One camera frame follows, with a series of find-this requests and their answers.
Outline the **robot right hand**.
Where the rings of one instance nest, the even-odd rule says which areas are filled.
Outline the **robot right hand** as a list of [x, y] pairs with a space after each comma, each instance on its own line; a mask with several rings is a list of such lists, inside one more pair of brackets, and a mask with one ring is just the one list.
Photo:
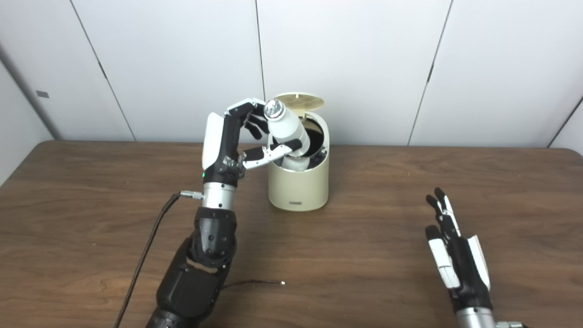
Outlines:
[[462, 236], [442, 189], [435, 188], [435, 195], [427, 195], [425, 200], [435, 210], [437, 222], [425, 227], [425, 237], [454, 312], [466, 308], [493, 310], [489, 271], [478, 237]]

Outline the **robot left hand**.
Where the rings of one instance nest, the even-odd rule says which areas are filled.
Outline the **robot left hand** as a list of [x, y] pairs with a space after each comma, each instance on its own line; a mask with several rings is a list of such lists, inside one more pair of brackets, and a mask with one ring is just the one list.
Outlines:
[[[270, 137], [271, 144], [239, 152], [242, 129], [256, 140]], [[298, 115], [282, 101], [242, 100], [222, 115], [208, 116], [202, 156], [204, 183], [236, 188], [247, 170], [284, 157], [301, 157], [309, 147], [309, 137]]]

